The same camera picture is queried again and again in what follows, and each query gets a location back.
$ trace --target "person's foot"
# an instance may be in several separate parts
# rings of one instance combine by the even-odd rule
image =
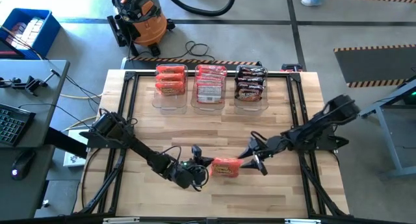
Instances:
[[[312,0],[301,0],[300,1],[304,6],[319,6],[320,3],[312,3]]]

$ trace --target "shop vacuum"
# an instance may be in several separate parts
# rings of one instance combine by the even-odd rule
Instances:
[[[180,0],[171,0],[183,10],[201,16],[221,16],[228,12],[235,0],[229,0],[221,10],[209,11],[194,8]],[[112,0],[118,14],[108,16],[107,20],[120,47],[129,46],[133,56],[138,56],[134,43],[149,47],[153,56],[161,54],[158,43],[167,30],[175,28],[171,19],[166,19],[162,13],[159,0]]]

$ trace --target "blue storage box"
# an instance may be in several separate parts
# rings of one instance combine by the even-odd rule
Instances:
[[[60,24],[52,16],[50,10],[15,8],[11,11],[10,15],[8,15],[3,26],[8,30],[11,30],[17,23],[22,22],[28,24],[34,17],[44,19],[45,21],[40,27],[38,36],[34,40],[32,48],[40,55],[46,56],[60,29]],[[5,31],[0,31],[0,37],[6,39],[7,36],[8,34]],[[25,59],[39,59],[36,53],[33,53],[28,49],[19,49],[19,51],[25,55]]]

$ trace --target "concrete floor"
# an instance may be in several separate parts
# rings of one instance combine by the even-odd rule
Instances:
[[[227,0],[182,0],[200,8],[220,8]],[[169,0],[161,0],[164,13],[172,19],[205,19],[184,12]],[[307,8],[293,0],[298,21],[416,21],[416,5],[366,0],[327,0],[316,8]],[[11,8],[48,8],[55,17],[105,19],[112,14],[111,0],[4,0],[0,3],[0,22]],[[220,19],[290,21],[286,0],[236,0],[235,6]],[[119,69],[126,48],[116,45],[107,24],[61,23],[49,54],[49,59],[71,62],[69,75],[84,88],[101,93],[108,69]],[[335,47],[366,45],[416,44],[415,27],[340,27],[299,26],[305,64],[316,71],[325,101],[347,93],[363,108],[390,93],[394,87],[349,89],[333,54]],[[177,56],[184,52],[185,42],[194,40],[208,44],[209,54],[218,60],[260,60],[269,70],[279,70],[283,63],[296,63],[296,48],[291,26],[288,25],[177,25],[162,43],[162,56]],[[88,79],[86,74],[94,74]],[[71,84],[65,84],[65,94],[81,95]],[[78,118],[94,115],[86,101],[60,98]],[[59,110],[51,126],[62,130],[75,121]],[[414,223],[416,214],[416,177],[381,181],[380,172],[393,169],[387,146],[377,121],[357,119],[339,127],[339,136],[350,144],[339,151],[341,174],[350,213],[359,218]],[[49,172],[48,210],[36,216],[69,214],[75,200],[75,190],[82,169],[63,168],[63,152],[57,150]]]

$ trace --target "wooden tabletop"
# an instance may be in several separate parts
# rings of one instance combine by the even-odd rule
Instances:
[[[109,70],[101,107],[117,111],[125,70]],[[324,106],[318,75],[301,73],[309,118]],[[141,77],[135,102],[135,134],[156,151],[172,145],[182,147],[182,160],[191,156],[190,147],[197,144],[203,156],[236,157],[247,146],[250,131],[265,137],[279,135],[292,125],[286,81],[268,79],[270,106],[260,116],[239,116],[233,106],[233,79],[227,80],[226,106],[220,116],[194,113],[190,105],[193,78],[189,79],[188,110],[183,115],[162,115],[152,106],[153,77]],[[124,113],[127,113],[128,98]],[[97,192],[103,182],[109,150],[101,150],[88,168],[85,202]],[[176,149],[169,151],[177,156]],[[339,208],[348,213],[341,174],[336,159],[328,152],[317,152],[318,170],[323,187]],[[299,160],[295,152],[284,151],[265,161],[268,175],[254,169],[241,169],[237,178],[210,177],[202,192],[182,189],[151,171],[146,161],[128,151],[125,161],[117,216],[170,217],[238,217],[238,218],[302,218],[307,217]],[[81,189],[74,211],[81,209]],[[311,191],[315,210],[316,193]],[[111,195],[107,198],[106,210]]]

